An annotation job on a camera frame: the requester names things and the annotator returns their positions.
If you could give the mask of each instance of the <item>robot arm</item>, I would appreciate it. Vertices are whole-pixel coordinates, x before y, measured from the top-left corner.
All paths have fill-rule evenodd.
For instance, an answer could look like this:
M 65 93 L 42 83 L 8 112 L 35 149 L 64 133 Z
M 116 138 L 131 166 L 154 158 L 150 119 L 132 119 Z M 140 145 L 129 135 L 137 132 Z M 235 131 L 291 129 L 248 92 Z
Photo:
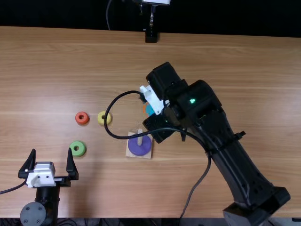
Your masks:
M 162 127 L 187 129 L 206 145 L 206 154 L 227 181 L 234 203 L 223 213 L 229 225 L 257 226 L 290 200 L 284 187 L 274 187 L 256 168 L 234 134 L 222 105 L 204 81 L 188 85 L 166 62 L 147 77 L 141 87 L 155 114 L 143 124 L 147 130 Z M 152 134 L 160 143 L 173 131 Z
M 70 187 L 72 180 L 79 179 L 70 148 L 66 171 L 67 176 L 55 177 L 54 164 L 50 161 L 36 163 L 36 150 L 32 150 L 18 173 L 28 187 L 37 189 L 35 201 L 26 204 L 21 211 L 23 226 L 56 226 L 60 188 Z

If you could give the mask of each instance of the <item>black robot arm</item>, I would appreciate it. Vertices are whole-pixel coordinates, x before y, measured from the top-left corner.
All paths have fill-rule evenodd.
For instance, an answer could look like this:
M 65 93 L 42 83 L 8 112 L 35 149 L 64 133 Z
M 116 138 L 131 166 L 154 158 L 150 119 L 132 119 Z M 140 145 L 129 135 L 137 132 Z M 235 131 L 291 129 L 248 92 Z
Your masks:
M 290 200 L 284 187 L 274 187 L 256 168 L 238 141 L 245 132 L 233 133 L 220 101 L 206 82 L 198 80 L 188 85 L 168 62 L 146 79 L 163 100 L 164 109 L 143 124 L 148 130 L 171 126 L 187 129 L 204 142 L 206 154 L 215 162 L 234 198 L 224 210 L 229 225 L 257 226 Z M 152 135 L 160 143 L 172 133 Z

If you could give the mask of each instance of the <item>red ring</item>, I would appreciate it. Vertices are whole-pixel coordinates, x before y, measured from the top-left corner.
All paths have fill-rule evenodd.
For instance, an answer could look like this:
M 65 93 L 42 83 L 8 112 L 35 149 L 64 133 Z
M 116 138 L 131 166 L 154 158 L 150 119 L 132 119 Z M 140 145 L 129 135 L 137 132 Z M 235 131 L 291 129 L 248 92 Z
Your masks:
M 90 120 L 89 115 L 85 112 L 78 112 L 75 116 L 75 121 L 79 125 L 85 125 Z

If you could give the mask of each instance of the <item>electrical wire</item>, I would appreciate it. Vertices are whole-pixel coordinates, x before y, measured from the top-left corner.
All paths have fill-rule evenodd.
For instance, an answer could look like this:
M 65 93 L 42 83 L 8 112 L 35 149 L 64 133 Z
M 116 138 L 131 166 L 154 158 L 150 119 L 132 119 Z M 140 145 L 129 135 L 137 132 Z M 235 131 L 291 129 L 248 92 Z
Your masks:
M 112 0 L 109 0 L 108 1 L 108 4 L 107 4 L 107 9 L 105 11 L 105 18 L 106 18 L 106 21 L 107 21 L 107 26 L 108 26 L 108 30 L 110 31 L 110 25 L 109 25 L 109 8 L 110 8 L 110 5 L 112 3 Z
M 61 226 L 61 225 L 64 225 L 64 224 L 71 224 L 71 223 L 68 223 L 67 221 L 71 221 L 73 223 L 73 226 L 74 225 L 77 226 L 77 223 L 74 220 L 70 219 L 70 218 L 63 219 L 62 221 L 57 222 L 57 225 Z
M 105 218 L 103 218 L 103 221 L 106 223 L 107 226 L 110 226 L 110 225 L 108 224 L 108 222 L 105 220 Z
M 205 144 L 203 143 L 203 141 L 198 138 L 197 136 L 193 135 L 192 133 L 189 133 L 185 130 L 182 130 L 182 129 L 177 129 L 177 128 L 172 128 L 172 127 L 164 127 L 164 128 L 159 128 L 159 129 L 154 129 L 154 130 L 150 130 L 150 131 L 147 131 L 147 132 L 143 132 L 143 133 L 140 133 L 140 134 L 134 134 L 134 135 L 131 135 L 131 136 L 118 136 L 118 135 L 115 135 L 113 134 L 109 128 L 108 128 L 108 124 L 107 124 L 107 117 L 108 117 L 108 114 L 110 112 L 110 109 L 113 107 L 113 105 L 116 103 L 117 100 L 119 100 L 120 98 L 122 98 L 123 96 L 126 96 L 128 94 L 132 94 L 132 93 L 136 93 L 136 94 L 139 94 L 140 96 L 143 96 L 142 93 L 136 91 L 136 90 L 132 90 L 132 91 L 127 91 L 127 92 L 124 92 L 120 95 L 118 95 L 117 97 L 115 97 L 113 99 L 113 101 L 109 104 L 106 112 L 105 112 L 105 115 L 104 115 L 104 128 L 105 130 L 107 131 L 107 133 L 115 138 L 115 139 L 120 139 L 120 140 L 127 140 L 127 139 L 133 139 L 133 138 L 137 138 L 137 137 L 143 137 L 145 135 L 148 135 L 148 134 L 153 134 L 153 133 L 158 133 L 158 132 L 161 132 L 161 131 L 168 131 L 168 130 L 171 130 L 171 131 L 177 131 L 177 132 L 180 132 L 180 133 L 183 133 L 189 137 L 191 137 L 192 139 L 196 140 L 205 150 L 206 150 L 206 146 Z
M 142 93 L 140 93 L 140 92 L 138 92 L 138 91 L 136 91 L 136 90 L 132 90 L 132 91 L 124 92 L 124 93 L 118 95 L 118 96 L 115 97 L 115 98 L 113 99 L 113 101 L 109 104 L 109 106 L 108 106 L 108 108 L 107 108 L 107 110 L 106 110 L 106 112 L 105 112 L 105 115 L 104 115 L 104 128 L 105 128 L 105 130 L 107 131 L 107 133 L 108 133 L 111 137 L 113 137 L 113 138 L 115 138 L 115 139 L 132 139 L 132 138 L 136 138 L 136 137 L 143 137 L 143 136 L 145 136 L 145 135 L 153 134 L 153 133 L 157 133 L 157 132 L 161 132 L 161 131 L 172 130 L 172 131 L 177 131 L 177 132 L 183 133 L 183 134 L 185 134 L 185 135 L 187 135 L 187 136 L 193 138 L 194 140 L 196 140 L 196 141 L 204 148 L 205 151 L 207 151 L 207 148 L 206 148 L 205 144 L 204 144 L 203 141 L 200 140 L 197 136 L 195 136 L 195 135 L 193 135 L 192 133 L 189 133 L 189 132 L 187 132 L 187 131 L 185 131 L 185 130 L 181 130 L 181 129 L 177 129 L 177 128 L 164 127 L 164 128 L 159 128 L 159 129 L 150 130 L 150 131 L 148 131 L 148 132 L 144 132 L 144 133 L 140 133 L 140 134 L 131 135 L 131 136 L 118 136 L 118 135 L 113 134 L 113 133 L 109 130 L 108 125 L 107 125 L 107 117 L 108 117 L 108 114 L 109 114 L 109 112 L 110 112 L 110 109 L 113 107 L 113 105 L 116 103 L 117 100 L 119 100 L 120 98 L 122 98 L 122 97 L 124 97 L 124 96 L 126 96 L 126 95 L 133 94 L 133 93 L 139 94 L 140 97 L 143 97 L 143 94 L 142 94 Z M 183 209 L 183 212 L 182 212 L 182 214 L 181 214 L 181 216 L 180 216 L 179 224 L 180 224 L 181 218 L 182 218 L 182 217 L 184 216 L 184 214 L 185 214 L 185 211 L 186 211 L 186 209 L 187 209 L 187 207 L 188 207 L 189 201 L 190 201 L 190 199 L 191 199 L 191 196 L 192 196 L 194 190 L 197 188 L 197 186 L 198 186 L 198 185 L 202 182 L 202 180 L 205 178 L 205 176 L 207 175 L 207 173 L 208 173 L 209 170 L 210 170 L 210 167 L 211 167 L 211 158 L 210 158 L 210 156 L 208 156 L 208 164 L 207 164 L 207 168 L 205 169 L 205 171 L 204 171 L 203 175 L 200 177 L 200 179 L 199 179 L 199 180 L 195 183 L 195 185 L 192 187 L 192 189 L 191 189 L 191 191 L 190 191 L 190 193 L 189 193 L 189 195 L 188 195 L 188 198 L 187 198 L 185 207 L 184 207 L 184 209 Z
M 70 226 L 74 226 L 74 225 L 72 225 L 72 224 L 70 224 L 70 223 L 63 223 L 62 225 L 60 225 L 60 226 L 64 226 L 64 225 L 70 225 Z
M 22 186 L 25 185 L 25 184 L 26 184 L 26 180 L 25 180 L 22 184 L 20 184 L 20 185 L 18 185 L 18 186 L 16 186 L 16 187 L 12 187 L 12 188 L 10 188 L 10 189 L 1 191 L 0 194 L 5 194 L 5 193 L 8 193 L 8 192 L 12 192 L 12 191 L 14 191 L 14 190 L 17 190 L 18 188 L 22 187 Z
M 200 179 L 195 183 L 195 185 L 192 187 L 191 191 L 189 192 L 189 195 L 188 195 L 188 198 L 187 198 L 187 201 L 186 201 L 186 204 L 185 204 L 185 207 L 183 209 L 183 212 L 180 216 L 180 219 L 184 216 L 185 214 L 185 211 L 188 207 L 188 204 L 189 204 L 189 201 L 190 201 L 190 198 L 194 192 L 194 190 L 197 188 L 197 186 L 202 182 L 202 180 L 206 177 L 207 173 L 209 172 L 210 170 L 210 166 L 211 166 L 211 158 L 208 157 L 208 164 L 207 164 L 207 168 L 205 169 L 203 175 L 200 177 Z
M 269 222 L 272 226 L 275 226 L 275 224 L 273 224 L 270 220 L 268 220 L 268 222 Z

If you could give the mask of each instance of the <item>black mount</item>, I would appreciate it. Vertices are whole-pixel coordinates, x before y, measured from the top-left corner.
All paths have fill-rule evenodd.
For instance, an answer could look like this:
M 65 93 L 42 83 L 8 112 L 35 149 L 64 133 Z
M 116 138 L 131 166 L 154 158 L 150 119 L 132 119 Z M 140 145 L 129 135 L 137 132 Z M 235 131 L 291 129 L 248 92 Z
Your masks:
M 36 150 L 33 149 L 20 168 L 18 177 L 27 179 L 28 174 L 33 172 L 36 164 Z M 72 180 L 79 179 L 72 151 L 68 149 L 67 176 L 55 177 L 56 186 L 37 187 L 35 202 L 25 205 L 20 214 L 23 226 L 56 226 L 58 203 L 60 201 L 60 188 L 70 187 Z

